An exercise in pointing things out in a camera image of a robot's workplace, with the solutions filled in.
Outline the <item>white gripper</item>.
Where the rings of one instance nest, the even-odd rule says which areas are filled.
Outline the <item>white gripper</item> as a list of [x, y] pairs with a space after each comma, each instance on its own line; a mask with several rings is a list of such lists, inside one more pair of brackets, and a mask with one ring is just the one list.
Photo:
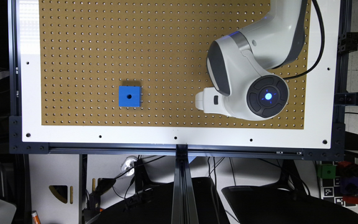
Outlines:
[[205, 113], [223, 114], [230, 116], [224, 101], [227, 97], [220, 94], [214, 87], [205, 88], [195, 96], [195, 106]]

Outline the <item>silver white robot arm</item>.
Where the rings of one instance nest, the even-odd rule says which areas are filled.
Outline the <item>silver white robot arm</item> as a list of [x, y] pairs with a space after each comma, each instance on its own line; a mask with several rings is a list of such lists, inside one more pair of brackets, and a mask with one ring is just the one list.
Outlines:
[[206, 59], [213, 86], [195, 96], [196, 108], [249, 121], [278, 115], [289, 89], [269, 71], [301, 53], [306, 7], [306, 1], [271, 1], [261, 20], [213, 41]]

